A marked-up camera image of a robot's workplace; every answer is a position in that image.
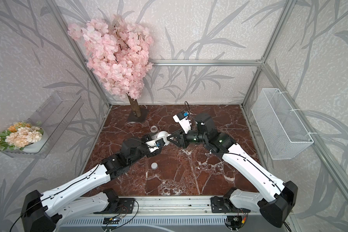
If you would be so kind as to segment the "white labelled plastic bottle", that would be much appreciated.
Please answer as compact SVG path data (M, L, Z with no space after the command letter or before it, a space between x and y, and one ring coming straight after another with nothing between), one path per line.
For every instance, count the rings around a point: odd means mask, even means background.
M170 144L170 142L169 142L168 139L167 139L167 137L170 136L170 135L171 135L171 134L168 133L168 132L166 132L166 131L160 131L160 132L158 132L158 133L156 133L156 134L154 134L154 135L152 136L152 140L163 139L165 145L167 146L167 145Z

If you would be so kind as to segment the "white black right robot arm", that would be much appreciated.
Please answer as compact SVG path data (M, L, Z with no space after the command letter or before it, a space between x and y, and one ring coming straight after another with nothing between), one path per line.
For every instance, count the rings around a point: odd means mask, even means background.
M228 134L219 132L209 114L198 114L194 120L189 112L173 116L181 128L166 137L167 141L180 148L189 144L202 144L210 153L234 167L257 192L231 188L222 197L212 197L213 213L236 213L235 219L225 225L238 231L245 224L250 212L260 213L271 225L281 228L296 204L298 187L292 181L283 181L274 176L248 155Z

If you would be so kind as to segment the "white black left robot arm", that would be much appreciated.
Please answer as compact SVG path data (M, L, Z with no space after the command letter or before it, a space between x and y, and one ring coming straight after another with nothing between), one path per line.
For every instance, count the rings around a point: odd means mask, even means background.
M112 190L81 200L79 197L127 172L141 158L160 154L170 143L168 136L161 131L142 139L126 139L119 153L102 160L81 176L43 193L35 190L27 194L20 216L24 231L52 232L84 215L119 210L119 200Z

